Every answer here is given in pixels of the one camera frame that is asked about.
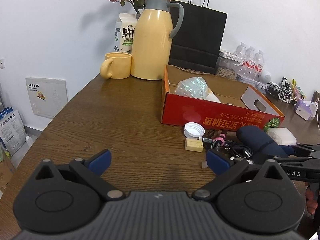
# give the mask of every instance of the box cutout handle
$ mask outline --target box cutout handle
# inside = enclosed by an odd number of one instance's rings
[[[261,111],[261,112],[265,112],[265,111],[266,111],[266,107],[265,107],[265,106],[263,105],[263,103],[261,103],[258,99],[255,100],[254,106],[255,106],[256,108],[258,108],[258,110]]]

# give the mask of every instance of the bottle cap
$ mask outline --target bottle cap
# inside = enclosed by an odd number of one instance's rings
[[[184,126],[184,135],[187,138],[198,139],[204,135],[204,128],[195,122],[188,122]]]

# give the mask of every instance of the yellow thermos jug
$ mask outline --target yellow thermos jug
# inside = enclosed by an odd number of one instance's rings
[[[173,28],[170,7],[179,8],[179,18]],[[163,79],[164,65],[169,62],[172,38],[181,27],[183,6],[170,0],[147,0],[135,30],[132,44],[131,75],[158,80]]]

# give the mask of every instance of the baseboard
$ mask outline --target baseboard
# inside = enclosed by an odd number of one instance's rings
[[[28,127],[28,126],[24,126],[24,130],[26,131],[26,133],[28,135],[34,135],[34,136],[37,136],[37,137],[39,137],[39,135],[42,133],[42,131],[34,129],[34,128],[31,128],[31,127]]]

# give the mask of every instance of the yellow wooden block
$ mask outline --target yellow wooden block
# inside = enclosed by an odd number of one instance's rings
[[[202,152],[203,143],[200,140],[186,138],[185,149],[187,151]]]

